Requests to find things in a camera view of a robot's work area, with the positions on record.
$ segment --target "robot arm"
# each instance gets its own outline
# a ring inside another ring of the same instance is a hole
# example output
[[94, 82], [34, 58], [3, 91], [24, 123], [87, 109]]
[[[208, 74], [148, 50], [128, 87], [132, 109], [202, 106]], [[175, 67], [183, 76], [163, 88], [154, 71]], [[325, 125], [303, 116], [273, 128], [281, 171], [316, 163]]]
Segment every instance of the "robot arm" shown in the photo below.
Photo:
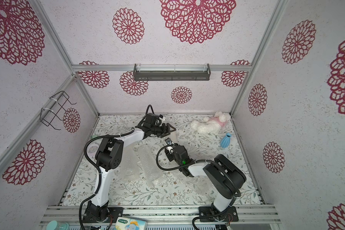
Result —
[[[107, 220], [108, 191], [113, 171], [121, 162], [123, 148], [151, 135], [163, 138], [176, 131], [169, 123], [163, 123], [164, 120], [165, 118], [162, 115], [158, 116], [152, 111], [152, 113], [146, 113], [131, 134], [120, 137], [107, 136], [102, 139], [95, 156], [96, 165], [101, 171], [101, 183], [99, 182], [99, 176], [97, 176], [95, 190], [99, 187], [98, 193], [88, 201], [84, 216], [97, 222]], [[215, 215], [217, 220], [223, 220], [223, 214], [217, 214], [232, 205], [235, 197], [237, 197], [235, 196], [236, 193], [240, 194], [239, 188], [246, 181], [244, 173], [222, 154], [217, 155], [214, 161], [193, 160], [188, 156], [184, 146], [174, 144], [170, 138], [165, 141], [170, 145], [165, 148], [166, 156], [169, 161], [174, 160], [180, 166], [179, 171], [189, 177], [207, 176], [217, 188], [217, 197], [207, 214]]]
[[120, 137], [105, 137], [96, 152], [96, 165], [101, 170], [101, 183], [96, 177], [95, 190], [99, 185], [99, 191], [88, 201], [85, 215], [97, 222], [104, 222], [108, 216], [108, 191], [111, 184], [113, 171], [122, 159], [123, 148], [151, 135], [165, 137], [176, 129], [169, 123], [163, 123], [165, 117], [153, 113], [146, 113], [143, 119], [135, 127], [133, 133]]
[[[165, 149], [165, 154], [169, 161], [174, 160], [179, 166], [195, 162], [195, 160], [188, 156], [184, 146], [174, 144], [170, 138], [166, 139], [165, 142], [168, 145], [173, 145]], [[224, 155], [218, 154], [214, 158], [214, 161], [227, 173], [235, 186], [221, 173], [217, 164], [205, 162], [204, 160], [179, 169], [179, 171], [188, 177], [207, 176], [216, 187], [218, 194], [211, 205], [209, 214], [218, 214], [224, 211], [229, 205], [232, 205], [236, 199], [235, 194], [240, 193], [238, 190], [246, 181], [244, 173]], [[218, 216], [216, 219], [222, 220], [223, 216]]]

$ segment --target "black cable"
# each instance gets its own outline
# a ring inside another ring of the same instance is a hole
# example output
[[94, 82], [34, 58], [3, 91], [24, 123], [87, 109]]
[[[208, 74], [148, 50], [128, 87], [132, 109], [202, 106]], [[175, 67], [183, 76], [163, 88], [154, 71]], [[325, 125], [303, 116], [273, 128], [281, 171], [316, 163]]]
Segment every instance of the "black cable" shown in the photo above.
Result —
[[236, 184], [232, 181], [232, 179], [230, 178], [230, 176], [225, 172], [225, 170], [221, 167], [221, 165], [219, 165], [218, 163], [216, 163], [215, 161], [213, 160], [195, 160], [191, 163], [188, 163], [188, 164], [185, 164], [185, 165], [182, 165], [182, 166], [178, 166], [178, 167], [174, 167], [174, 168], [163, 168], [160, 166], [159, 164], [159, 155], [160, 155], [160, 152], [162, 150], [164, 150], [165, 148], [167, 147], [172, 147], [173, 145], [165, 145], [164, 147], [162, 147], [159, 152], [157, 153], [157, 156], [156, 156], [156, 164], [157, 166], [164, 170], [164, 171], [171, 171], [171, 170], [176, 170], [176, 169], [180, 169], [180, 168], [185, 168], [185, 167], [189, 167], [195, 163], [199, 163], [199, 162], [207, 162], [207, 163], [211, 163], [213, 164], [223, 175], [224, 177], [226, 177], [226, 179], [230, 182], [230, 184], [234, 187], [234, 189], [236, 190], [236, 193], [237, 193], [237, 196], [235, 196], [234, 194], [234, 197], [241, 197], [241, 192], [239, 191], [239, 188], [236, 186]]
[[[176, 169], [180, 169], [180, 168], [185, 168], [185, 167], [188, 167], [188, 166], [190, 166], [190, 165], [193, 165], [193, 164], [199, 163], [199, 162], [209, 162], [209, 163], [213, 164], [216, 168], [218, 168], [218, 170], [221, 171], [222, 174], [224, 174], [224, 176], [226, 177], [226, 179], [228, 179], [228, 180], [230, 181], [230, 184], [231, 184], [231, 185], [235, 188], [235, 190], [237, 191], [238, 197], [241, 196], [241, 193], [240, 193], [238, 187], [234, 184], [234, 182], [231, 180], [231, 178], [229, 177], [229, 175], [225, 172], [225, 170], [224, 170], [219, 164], [217, 164], [217, 163], [216, 163], [215, 161], [213, 161], [213, 160], [196, 160], [196, 161], [191, 162], [191, 163], [189, 163], [189, 164], [185, 164], [185, 165], [183, 165], [183, 166], [178, 166], [178, 167], [174, 167], [174, 168], [163, 168], [163, 167], [161, 167], [160, 164], [159, 164], [159, 155], [160, 155], [160, 152], [161, 152], [162, 150], [164, 150], [165, 148], [167, 148], [167, 147], [172, 147], [172, 146], [173, 146], [173, 145], [165, 145], [165, 146], [162, 147], [162, 148], [159, 150], [159, 152], [157, 153], [157, 156], [156, 156], [156, 163], [157, 163], [157, 166], [158, 166], [160, 169], [165, 170], [165, 171], [171, 171], [171, 170], [176, 170]], [[196, 220], [220, 216], [220, 215], [226, 213], [226, 212], [229, 210], [229, 208], [230, 208], [230, 206], [227, 206], [225, 210], [223, 210], [222, 212], [217, 213], [217, 214], [213, 214], [213, 215], [209, 215], [209, 216], [197, 216], [197, 217], [193, 218], [193, 220], [192, 220], [192, 225], [193, 225], [194, 229], [195, 229], [195, 230], [200, 230], [199, 228], [197, 228], [197, 226], [196, 226], [195, 223], [194, 223]]]
[[97, 140], [97, 139], [101, 139], [101, 138], [115, 138], [115, 137], [122, 137], [122, 136], [126, 136], [126, 135], [129, 135], [129, 134], [132, 134], [134, 132], [134, 129], [128, 133], [124, 133], [124, 134], [121, 134], [121, 135], [104, 135], [104, 136], [98, 136], [98, 137], [95, 137], [91, 140], [89, 140], [86, 145], [84, 146], [83, 148], [83, 154], [84, 154], [84, 157], [88, 160], [88, 162], [90, 162], [96, 169], [97, 169], [97, 172], [99, 173], [99, 183], [97, 185], [97, 188], [96, 190], [94, 191], [94, 194], [92, 194], [92, 196], [88, 197], [87, 199], [83, 200], [81, 203], [80, 203], [80, 206], [79, 206], [79, 224], [81, 225], [80, 227], [82, 228], [82, 230], [85, 230], [84, 226], [83, 226], [83, 222], [82, 222], [82, 207], [83, 207], [83, 204], [92, 199], [94, 196], [96, 196], [96, 194], [99, 192], [99, 189], [100, 189], [100, 186], [101, 186], [101, 179], [102, 179], [102, 176], [101, 176], [101, 170], [100, 170], [100, 167], [97, 166], [96, 163], [93, 162], [93, 160], [91, 160], [87, 154], [87, 147], [89, 144], [91, 144], [93, 141]]
[[197, 216], [194, 217], [192, 220], [192, 225], [194, 227], [195, 230], [200, 230], [199, 228], [197, 228], [197, 226], [195, 225], [194, 221], [199, 220], [199, 219], [206, 219], [206, 218], [212, 218], [212, 217], [216, 217], [216, 216], [220, 216], [224, 213], [226, 213], [229, 210], [230, 206], [227, 206], [227, 208], [225, 210], [223, 210], [222, 212], [218, 213], [218, 214], [213, 214], [213, 215], [209, 215], [209, 216]]
[[146, 114], [148, 113], [148, 109], [149, 109], [150, 107], [151, 107], [152, 113], [154, 114], [154, 111], [153, 111], [152, 105], [150, 105], [150, 104], [147, 106]]
[[143, 122], [144, 122], [144, 120], [145, 120], [145, 118], [146, 118], [146, 115], [147, 115], [147, 113], [148, 113], [148, 109], [149, 108], [151, 108], [151, 110], [152, 110], [152, 113], [154, 114], [154, 111], [153, 111], [153, 108], [152, 108], [152, 105], [148, 105], [147, 106], [147, 110], [146, 110], [146, 113], [145, 113], [145, 116], [142, 118], [142, 120], [140, 120], [140, 122], [138, 123], [138, 125], [137, 126], [140, 126]]

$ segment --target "floor mat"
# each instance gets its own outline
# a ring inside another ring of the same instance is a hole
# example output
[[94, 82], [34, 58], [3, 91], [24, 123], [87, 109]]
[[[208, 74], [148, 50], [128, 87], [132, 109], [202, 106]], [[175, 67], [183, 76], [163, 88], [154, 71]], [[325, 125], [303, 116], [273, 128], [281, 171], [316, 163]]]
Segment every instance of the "floor mat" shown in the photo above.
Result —
[[[190, 129], [189, 124], [191, 121], [202, 121], [205, 116], [168, 115], [167, 119], [177, 129], [178, 143], [187, 148], [188, 154], [199, 154], [199, 156], [204, 156], [204, 159], [213, 159], [216, 155], [223, 154], [244, 172], [246, 182], [240, 189], [242, 197], [238, 198], [234, 204], [260, 204], [231, 123], [228, 122], [218, 135], [198, 134]], [[142, 117], [142, 115], [101, 116], [94, 134], [101, 136], [128, 132], [138, 124]], [[231, 142], [229, 147], [223, 149], [220, 147], [220, 141], [228, 132], [232, 134]], [[134, 147], [137, 156], [138, 148], [145, 144], [148, 144], [154, 156], [156, 156], [157, 151], [165, 145], [165, 142], [164, 138], [157, 137], [141, 140]], [[169, 165], [165, 154], [162, 154], [159, 158], [162, 166]], [[187, 187], [186, 182], [181, 182], [182, 177], [177, 170], [175, 172], [164, 171], [163, 182], [156, 186], [150, 186], [150, 183], [147, 183], [139, 158], [137, 165], [140, 168], [140, 177], [135, 181], [128, 181], [120, 176], [120, 172], [123, 170], [122, 167], [119, 166], [115, 170], [115, 177], [109, 190], [109, 205], [209, 205], [216, 197], [217, 190], [211, 184], [205, 188], [204, 193], [197, 193], [194, 188], [191, 189], [191, 186]], [[63, 205], [79, 205], [82, 200], [92, 195], [96, 172], [97, 170], [83, 157]]]

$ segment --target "cable tie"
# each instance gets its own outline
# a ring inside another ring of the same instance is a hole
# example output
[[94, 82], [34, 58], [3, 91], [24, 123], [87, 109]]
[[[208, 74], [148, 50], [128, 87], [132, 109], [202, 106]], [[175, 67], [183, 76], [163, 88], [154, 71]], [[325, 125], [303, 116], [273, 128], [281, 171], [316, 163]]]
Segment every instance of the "cable tie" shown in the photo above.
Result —
[[47, 109], [47, 110], [50, 110], [51, 112], [54, 112], [52, 109], [49, 109], [49, 108], [42, 108], [42, 109]]

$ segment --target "white plush toy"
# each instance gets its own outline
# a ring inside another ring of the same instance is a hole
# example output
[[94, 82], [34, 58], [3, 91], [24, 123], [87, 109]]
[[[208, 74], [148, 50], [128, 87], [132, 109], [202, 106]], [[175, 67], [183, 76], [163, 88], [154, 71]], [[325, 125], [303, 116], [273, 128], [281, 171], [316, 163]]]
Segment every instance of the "white plush toy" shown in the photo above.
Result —
[[230, 114], [216, 112], [215, 116], [209, 118], [203, 118], [203, 121], [206, 123], [201, 123], [196, 120], [191, 122], [191, 129], [197, 130], [198, 133], [207, 134], [213, 133], [218, 134], [221, 128], [223, 128], [226, 123], [230, 120]]

